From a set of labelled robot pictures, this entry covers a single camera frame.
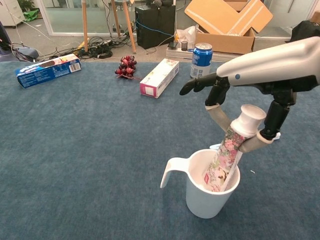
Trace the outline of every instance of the open cardboard box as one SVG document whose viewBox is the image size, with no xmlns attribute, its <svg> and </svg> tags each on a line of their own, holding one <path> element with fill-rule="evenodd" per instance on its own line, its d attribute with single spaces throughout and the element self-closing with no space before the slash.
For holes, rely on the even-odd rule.
<svg viewBox="0 0 320 240">
<path fill-rule="evenodd" d="M 234 10 L 240 12 L 245 5 L 247 5 L 247 0 L 224 0 L 227 4 L 229 4 Z"/>
<path fill-rule="evenodd" d="M 259 33 L 273 17 L 261 0 L 250 0 L 240 12 L 224 0 L 192 0 L 184 13 L 210 34 L 238 36 L 250 28 Z"/>
<path fill-rule="evenodd" d="M 240 12 L 246 5 L 247 0 L 224 0 L 237 12 Z M 255 31 L 250 28 L 243 36 L 222 35 L 207 33 L 202 27 L 202 32 L 195 34 L 195 43 L 208 43 L 212 45 L 214 52 L 247 54 L 251 53 L 255 43 Z"/>
</svg>

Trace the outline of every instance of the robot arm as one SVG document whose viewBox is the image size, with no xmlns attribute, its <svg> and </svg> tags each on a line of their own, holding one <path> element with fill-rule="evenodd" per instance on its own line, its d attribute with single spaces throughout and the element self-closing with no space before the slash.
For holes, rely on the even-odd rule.
<svg viewBox="0 0 320 240">
<path fill-rule="evenodd" d="M 180 95 L 212 86 L 205 106 L 222 129 L 230 120 L 222 116 L 219 106 L 230 86 L 252 86 L 262 94 L 273 95 L 264 129 L 240 147 L 245 153 L 272 143 L 290 106 L 296 103 L 297 92 L 310 91 L 319 84 L 320 37 L 316 36 L 239 56 L 221 65 L 215 73 L 188 81 Z"/>
</svg>

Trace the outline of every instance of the green object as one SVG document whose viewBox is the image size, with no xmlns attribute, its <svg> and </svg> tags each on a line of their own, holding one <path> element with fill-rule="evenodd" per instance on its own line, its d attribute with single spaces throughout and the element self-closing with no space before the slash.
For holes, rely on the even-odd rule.
<svg viewBox="0 0 320 240">
<path fill-rule="evenodd" d="M 25 22 L 31 22 L 35 19 L 38 18 L 38 13 L 39 13 L 39 10 L 34 10 L 34 11 L 26 11 L 23 13 L 24 15 L 24 18 L 25 18 Z"/>
</svg>

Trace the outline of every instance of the soda can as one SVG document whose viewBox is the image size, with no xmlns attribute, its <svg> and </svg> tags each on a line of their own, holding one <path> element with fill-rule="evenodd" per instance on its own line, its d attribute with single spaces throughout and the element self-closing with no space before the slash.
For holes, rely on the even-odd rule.
<svg viewBox="0 0 320 240">
<path fill-rule="evenodd" d="M 190 76 L 199 78 L 210 73 L 212 46 L 209 43 L 197 43 L 193 49 Z"/>
</svg>

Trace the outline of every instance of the glass wall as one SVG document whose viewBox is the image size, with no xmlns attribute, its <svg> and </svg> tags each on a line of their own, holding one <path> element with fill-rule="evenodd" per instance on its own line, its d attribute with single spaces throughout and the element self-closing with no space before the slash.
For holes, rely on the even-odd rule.
<svg viewBox="0 0 320 240">
<path fill-rule="evenodd" d="M 46 15 L 54 33 L 83 33 L 81 0 L 43 0 Z M 129 16 L 135 19 L 135 4 L 127 2 Z M 122 0 L 115 0 L 121 30 L 127 29 Z M 116 33 L 110 0 L 86 0 L 88 33 Z"/>
</svg>

